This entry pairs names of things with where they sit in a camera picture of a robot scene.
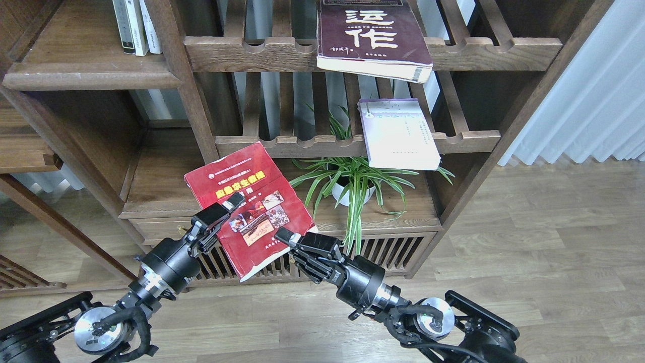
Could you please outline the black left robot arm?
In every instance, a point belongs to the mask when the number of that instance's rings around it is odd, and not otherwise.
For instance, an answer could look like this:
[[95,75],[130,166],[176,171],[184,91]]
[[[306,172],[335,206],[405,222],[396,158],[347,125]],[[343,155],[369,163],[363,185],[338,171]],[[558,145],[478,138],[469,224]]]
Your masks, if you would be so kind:
[[175,300],[200,273],[199,256],[214,248],[217,233],[244,202],[234,193],[191,219],[180,240],[168,237],[138,257],[144,275],[112,306],[93,303],[84,292],[2,329],[2,362],[58,362],[54,343],[73,333],[78,348],[99,362],[125,362],[153,356],[149,318],[163,298]]

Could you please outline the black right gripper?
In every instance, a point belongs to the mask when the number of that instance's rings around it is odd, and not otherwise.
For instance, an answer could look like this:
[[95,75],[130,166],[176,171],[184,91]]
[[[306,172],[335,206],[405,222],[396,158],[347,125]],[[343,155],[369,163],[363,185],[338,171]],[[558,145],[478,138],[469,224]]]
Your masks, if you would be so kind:
[[280,227],[275,239],[292,248],[296,266],[311,281],[335,285],[337,298],[355,310],[385,311],[394,306],[394,288],[384,283],[384,268],[360,255],[347,257],[336,237],[318,233],[302,236]]

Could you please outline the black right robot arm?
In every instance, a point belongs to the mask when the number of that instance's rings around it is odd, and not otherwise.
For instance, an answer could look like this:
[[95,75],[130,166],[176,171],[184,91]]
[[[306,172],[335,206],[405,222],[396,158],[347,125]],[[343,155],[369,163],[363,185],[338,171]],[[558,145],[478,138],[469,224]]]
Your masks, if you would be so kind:
[[385,270],[362,256],[347,257],[336,237],[281,227],[276,239],[314,283],[337,287],[338,299],[353,307],[350,320],[365,315],[382,323],[401,347],[419,350],[432,362],[523,362],[513,324],[454,291],[444,299],[412,303],[384,282]]

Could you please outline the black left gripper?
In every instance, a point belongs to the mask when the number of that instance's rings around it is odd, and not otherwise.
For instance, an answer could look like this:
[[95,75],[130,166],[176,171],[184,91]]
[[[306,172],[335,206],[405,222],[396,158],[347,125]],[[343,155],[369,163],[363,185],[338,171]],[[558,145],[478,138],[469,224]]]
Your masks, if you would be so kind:
[[243,193],[233,193],[222,204],[213,204],[195,214],[191,228],[180,240],[163,239],[147,255],[137,257],[145,271],[139,284],[154,293],[178,294],[200,272],[198,256],[208,253],[216,244],[217,233],[232,211],[245,202]]

